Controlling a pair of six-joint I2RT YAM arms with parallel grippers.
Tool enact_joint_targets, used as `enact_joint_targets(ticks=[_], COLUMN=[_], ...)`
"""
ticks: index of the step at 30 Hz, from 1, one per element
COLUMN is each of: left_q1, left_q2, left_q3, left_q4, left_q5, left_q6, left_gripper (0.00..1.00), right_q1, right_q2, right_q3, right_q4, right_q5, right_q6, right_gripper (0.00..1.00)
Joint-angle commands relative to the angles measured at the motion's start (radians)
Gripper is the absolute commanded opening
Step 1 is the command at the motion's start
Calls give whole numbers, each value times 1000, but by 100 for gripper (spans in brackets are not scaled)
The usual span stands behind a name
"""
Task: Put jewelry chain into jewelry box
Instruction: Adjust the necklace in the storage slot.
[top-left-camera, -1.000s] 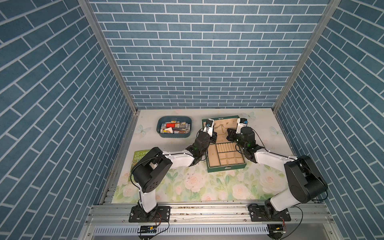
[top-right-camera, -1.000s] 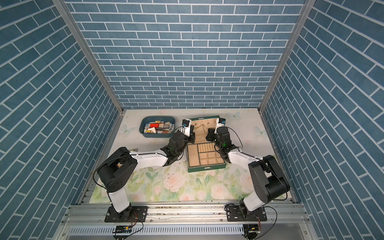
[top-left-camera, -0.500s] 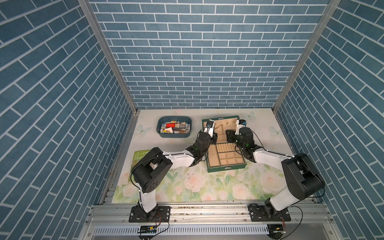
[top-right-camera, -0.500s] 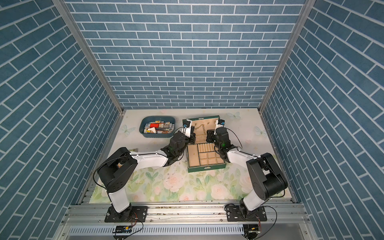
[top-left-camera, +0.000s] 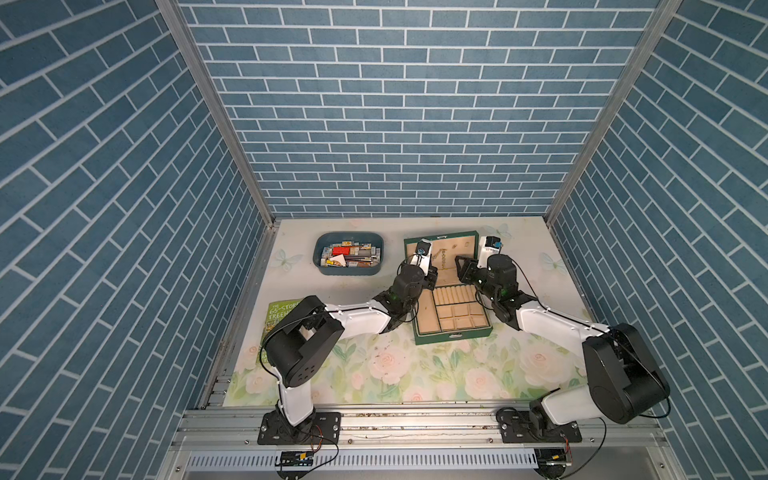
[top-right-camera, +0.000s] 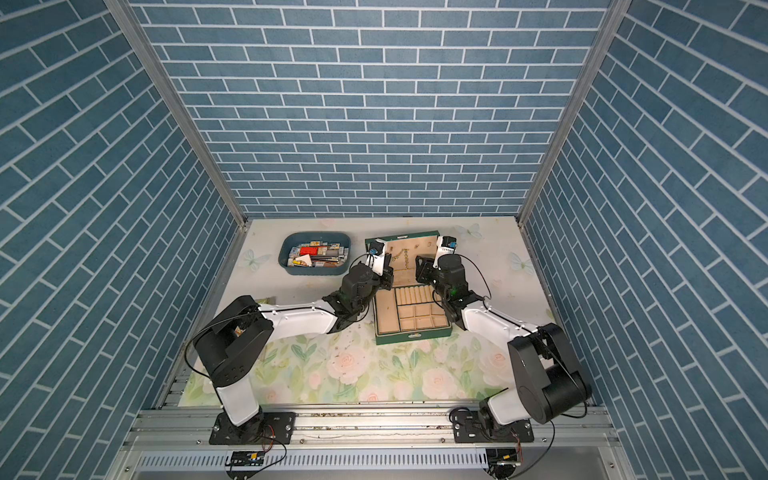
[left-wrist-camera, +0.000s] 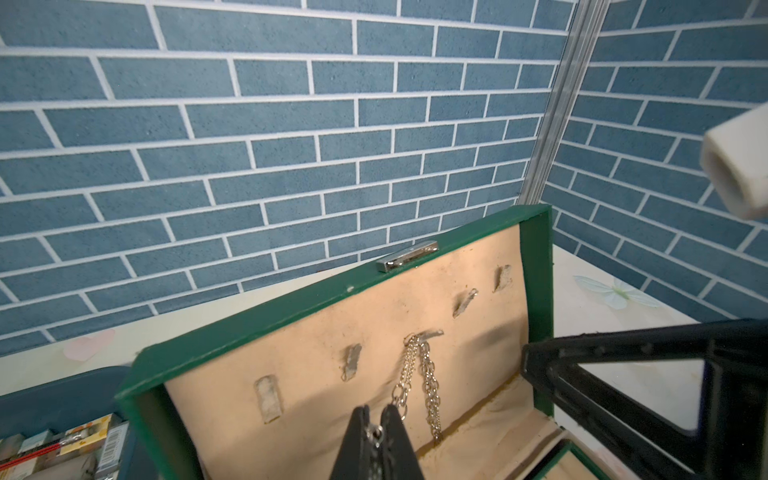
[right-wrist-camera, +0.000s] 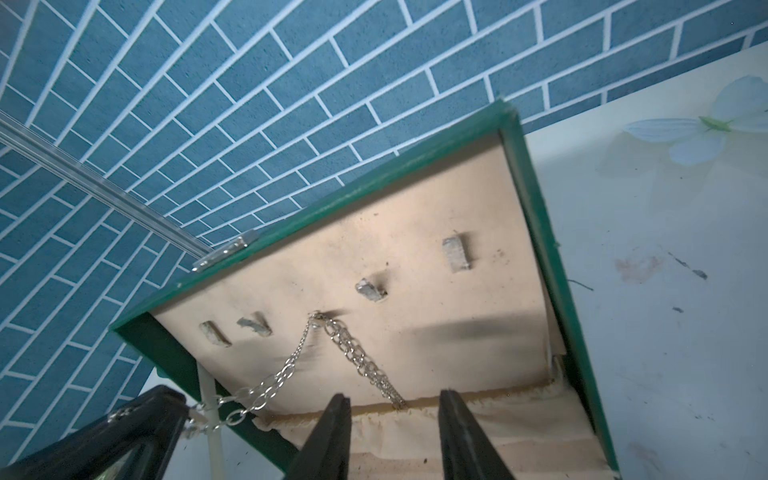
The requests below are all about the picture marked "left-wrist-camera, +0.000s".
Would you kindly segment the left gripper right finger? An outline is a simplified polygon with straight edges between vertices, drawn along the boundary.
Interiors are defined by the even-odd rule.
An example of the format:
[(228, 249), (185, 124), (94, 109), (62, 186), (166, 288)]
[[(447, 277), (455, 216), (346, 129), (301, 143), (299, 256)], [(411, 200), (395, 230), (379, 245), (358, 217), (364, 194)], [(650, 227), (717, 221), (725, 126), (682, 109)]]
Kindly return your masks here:
[(381, 415), (380, 464), (382, 479), (424, 480), (415, 450), (398, 409), (386, 406)]

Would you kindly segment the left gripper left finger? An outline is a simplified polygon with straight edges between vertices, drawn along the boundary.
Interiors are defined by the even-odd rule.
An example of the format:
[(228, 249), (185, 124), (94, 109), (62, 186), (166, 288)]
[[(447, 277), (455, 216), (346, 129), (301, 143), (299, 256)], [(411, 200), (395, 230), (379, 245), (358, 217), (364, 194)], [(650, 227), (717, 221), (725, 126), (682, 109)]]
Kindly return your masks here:
[(368, 438), (370, 409), (367, 405), (353, 409), (342, 438), (330, 480), (366, 480), (369, 478), (371, 442)]

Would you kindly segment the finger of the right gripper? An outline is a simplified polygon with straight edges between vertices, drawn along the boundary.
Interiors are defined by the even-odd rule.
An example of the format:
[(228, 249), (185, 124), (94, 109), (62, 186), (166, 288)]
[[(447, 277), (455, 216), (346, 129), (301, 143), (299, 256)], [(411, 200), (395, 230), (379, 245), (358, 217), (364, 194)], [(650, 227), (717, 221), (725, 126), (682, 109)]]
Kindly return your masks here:
[(642, 479), (707, 479), (704, 413), (683, 429), (588, 371), (591, 364), (702, 360), (706, 330), (683, 325), (529, 343), (522, 375)]

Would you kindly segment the green jewelry box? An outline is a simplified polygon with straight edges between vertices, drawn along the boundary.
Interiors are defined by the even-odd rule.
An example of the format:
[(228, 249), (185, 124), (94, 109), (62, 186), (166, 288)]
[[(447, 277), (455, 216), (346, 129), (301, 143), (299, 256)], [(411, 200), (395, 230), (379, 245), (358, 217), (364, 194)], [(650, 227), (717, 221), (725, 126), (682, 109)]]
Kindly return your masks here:
[(330, 479), (394, 405), (429, 479), (523, 479), (570, 437), (522, 377), (553, 335), (548, 206), (517, 206), (175, 339), (117, 393), (166, 479)]

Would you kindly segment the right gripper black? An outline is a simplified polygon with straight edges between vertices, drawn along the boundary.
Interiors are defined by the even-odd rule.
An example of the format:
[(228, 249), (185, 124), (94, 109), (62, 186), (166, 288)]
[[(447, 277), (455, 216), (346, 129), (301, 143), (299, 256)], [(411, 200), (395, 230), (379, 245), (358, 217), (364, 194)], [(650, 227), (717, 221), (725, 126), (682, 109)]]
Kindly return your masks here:
[(767, 477), (767, 322), (744, 320), (705, 349), (704, 479)]

